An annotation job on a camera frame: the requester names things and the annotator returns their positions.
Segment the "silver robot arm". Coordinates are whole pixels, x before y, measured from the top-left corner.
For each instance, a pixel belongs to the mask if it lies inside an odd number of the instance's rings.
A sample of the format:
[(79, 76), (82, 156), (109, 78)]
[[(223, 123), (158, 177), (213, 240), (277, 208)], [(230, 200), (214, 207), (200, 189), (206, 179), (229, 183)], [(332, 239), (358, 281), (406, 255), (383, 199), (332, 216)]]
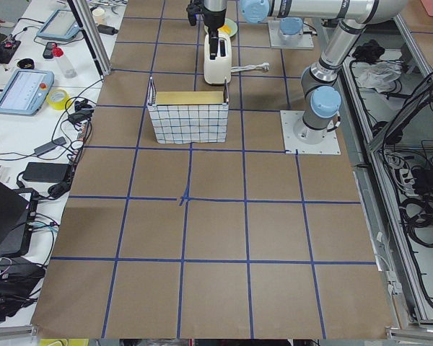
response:
[(242, 15), (250, 23), (267, 17), (338, 19), (318, 61), (302, 76), (306, 110), (295, 125), (297, 135), (322, 135), (341, 105), (333, 88), (345, 57), (368, 24), (385, 22), (401, 12), (406, 1), (241, 1)]
[(316, 30), (301, 17), (286, 17), (277, 21), (277, 38), (280, 45), (287, 47), (297, 47), (299, 45), (309, 45), (312, 43), (312, 36), (316, 35)]

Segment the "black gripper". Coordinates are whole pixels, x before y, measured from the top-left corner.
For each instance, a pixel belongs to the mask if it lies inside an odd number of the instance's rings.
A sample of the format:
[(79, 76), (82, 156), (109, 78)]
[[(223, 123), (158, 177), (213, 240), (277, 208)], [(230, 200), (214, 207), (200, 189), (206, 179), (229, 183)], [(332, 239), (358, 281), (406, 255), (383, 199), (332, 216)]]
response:
[(218, 53), (219, 38), (218, 29), (224, 25), (227, 10), (226, 0), (204, 0), (203, 16), (204, 24), (209, 33), (209, 55), (215, 60)]

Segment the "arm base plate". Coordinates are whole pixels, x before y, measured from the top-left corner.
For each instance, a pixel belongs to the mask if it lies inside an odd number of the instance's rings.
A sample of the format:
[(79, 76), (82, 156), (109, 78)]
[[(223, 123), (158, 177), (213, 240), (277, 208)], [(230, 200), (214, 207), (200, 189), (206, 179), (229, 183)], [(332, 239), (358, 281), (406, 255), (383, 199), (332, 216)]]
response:
[(312, 33), (300, 17), (286, 17), (268, 21), (268, 33), (272, 48), (312, 50)]
[(284, 139), (284, 151), (287, 154), (340, 155), (334, 122), (328, 127), (313, 130), (303, 122), (303, 111), (282, 110), (281, 128)]

